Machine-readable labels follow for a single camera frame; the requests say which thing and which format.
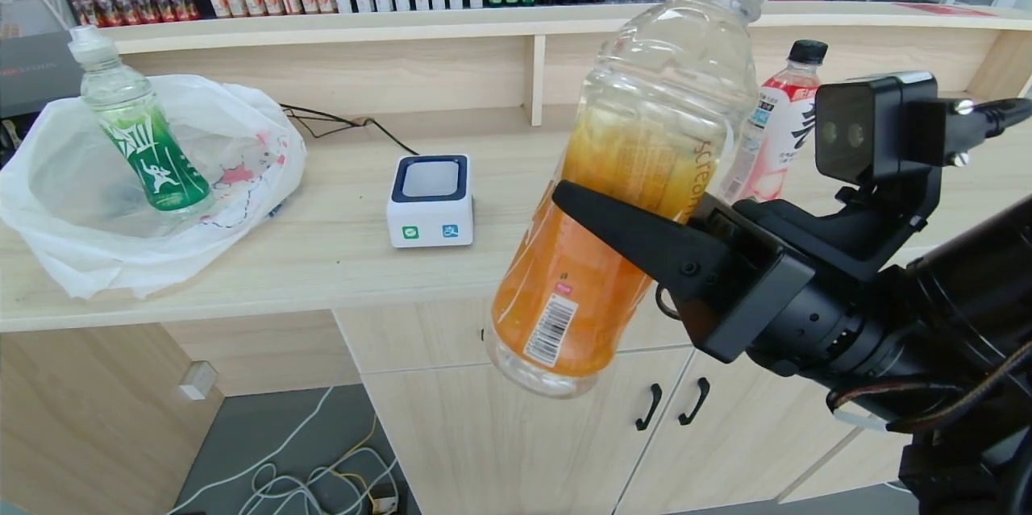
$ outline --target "green label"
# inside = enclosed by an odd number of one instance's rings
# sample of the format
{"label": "green label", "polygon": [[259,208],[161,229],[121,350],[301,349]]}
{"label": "green label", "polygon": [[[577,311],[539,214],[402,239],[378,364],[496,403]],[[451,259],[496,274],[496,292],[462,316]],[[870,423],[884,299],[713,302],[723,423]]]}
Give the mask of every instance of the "green label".
{"label": "green label", "polygon": [[211,194],[211,186],[183,154],[160,108],[134,105],[100,112],[99,118],[107,137],[139,178],[154,208],[185,208]]}

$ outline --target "orange juice bottle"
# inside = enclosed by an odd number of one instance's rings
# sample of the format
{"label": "orange juice bottle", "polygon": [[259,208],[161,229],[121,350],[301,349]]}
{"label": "orange juice bottle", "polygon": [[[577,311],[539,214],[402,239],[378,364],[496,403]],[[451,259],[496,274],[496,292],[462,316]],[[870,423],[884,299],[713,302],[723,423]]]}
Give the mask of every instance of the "orange juice bottle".
{"label": "orange juice bottle", "polygon": [[651,280],[552,203],[568,180],[684,222],[759,98],[746,26],[764,0],[666,0],[607,41],[563,159],[491,305],[488,354],[511,380],[582,394]]}

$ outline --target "cabinet handle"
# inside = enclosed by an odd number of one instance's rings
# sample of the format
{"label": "cabinet handle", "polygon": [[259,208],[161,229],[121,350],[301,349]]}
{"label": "cabinet handle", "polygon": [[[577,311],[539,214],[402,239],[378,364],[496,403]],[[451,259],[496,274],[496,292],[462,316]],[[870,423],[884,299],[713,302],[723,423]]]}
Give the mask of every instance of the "cabinet handle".
{"label": "cabinet handle", "polygon": [[706,401],[706,397],[709,396],[709,381],[705,377],[700,378],[699,382],[699,399],[696,400],[696,408],[691,411],[691,414],[681,413],[677,417],[677,422],[681,423],[681,426],[691,424],[691,421],[696,419],[696,415],[699,414],[699,409],[703,408],[703,403]]}
{"label": "cabinet handle", "polygon": [[659,399],[663,398],[663,388],[659,388],[658,384],[653,383],[650,390],[652,391],[652,406],[649,407],[648,414],[645,415],[645,420],[640,418],[635,420],[635,428],[638,430],[648,428],[648,423],[652,422],[652,415],[655,414],[655,409],[659,407]]}

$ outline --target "green tea bottle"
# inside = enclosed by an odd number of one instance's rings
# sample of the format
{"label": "green tea bottle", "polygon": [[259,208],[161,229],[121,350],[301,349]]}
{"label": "green tea bottle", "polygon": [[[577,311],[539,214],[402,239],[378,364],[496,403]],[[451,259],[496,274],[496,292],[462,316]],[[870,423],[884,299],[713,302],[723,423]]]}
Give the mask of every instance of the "green tea bottle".
{"label": "green tea bottle", "polygon": [[207,181],[168,129],[151,82],[126,66],[115,42],[94,26],[72,28],[68,49],[83,66],[83,101],[143,185],[158,211],[181,211],[211,196]]}

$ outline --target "wooden counter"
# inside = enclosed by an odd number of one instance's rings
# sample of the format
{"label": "wooden counter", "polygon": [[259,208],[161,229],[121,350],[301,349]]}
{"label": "wooden counter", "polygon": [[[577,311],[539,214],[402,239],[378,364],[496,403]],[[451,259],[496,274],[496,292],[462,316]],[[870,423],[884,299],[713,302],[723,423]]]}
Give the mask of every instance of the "wooden counter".
{"label": "wooden counter", "polygon": [[[744,358],[725,366],[694,353],[680,325],[652,307],[636,314],[612,369],[578,400],[528,394],[489,364],[480,339],[487,307],[555,168],[580,83],[602,38],[642,8],[282,17],[108,31],[146,73],[200,73],[280,102],[376,114],[420,153],[469,154],[476,242],[390,246],[386,199],[404,153],[367,128],[307,136],[302,184],[277,217],[193,279],[146,300],[125,291],[68,298],[22,239],[0,227],[3,497],[40,513],[163,511],[222,394],[359,381],[427,515],[658,515],[894,478],[899,440],[879,439],[876,456],[843,471],[847,460],[836,457],[874,447],[870,436],[823,412],[821,387],[779,379]],[[780,68],[796,38],[821,38],[831,44],[825,82],[929,69],[944,92],[1024,94],[1032,20],[993,11],[767,5],[751,31],[757,74]],[[1030,148],[1032,127],[1014,127],[976,149],[970,166],[947,170],[939,210],[897,260],[1027,194]],[[816,173],[808,148],[785,191],[827,213],[837,188]],[[203,403],[174,388],[191,360],[220,374]],[[699,422],[682,427],[676,416],[698,399],[700,378],[713,394]],[[652,383],[668,396],[655,424],[637,431]],[[160,431],[140,426],[162,416],[176,420]],[[117,479],[100,469],[108,456],[154,453],[162,464],[126,459]],[[748,469],[740,464],[745,455]],[[702,461],[706,473],[681,484],[680,474]],[[663,482],[673,475],[677,481]],[[52,479],[62,481],[62,493],[52,492]]]}

